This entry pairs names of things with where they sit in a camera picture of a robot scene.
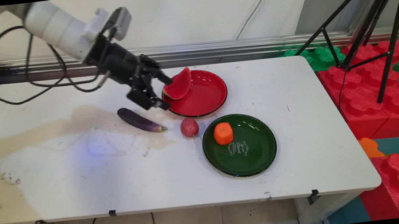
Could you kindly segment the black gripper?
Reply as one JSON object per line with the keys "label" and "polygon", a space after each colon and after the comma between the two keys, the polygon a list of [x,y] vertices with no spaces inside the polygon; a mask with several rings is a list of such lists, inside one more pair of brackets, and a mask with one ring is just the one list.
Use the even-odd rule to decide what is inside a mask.
{"label": "black gripper", "polygon": [[173,80],[161,70],[158,62],[145,54],[135,56],[117,43],[98,40],[86,57],[86,64],[98,67],[99,72],[109,71],[111,79],[131,87],[126,97],[141,108],[170,108],[170,104],[151,89],[151,81],[157,78],[165,85],[171,85]]}

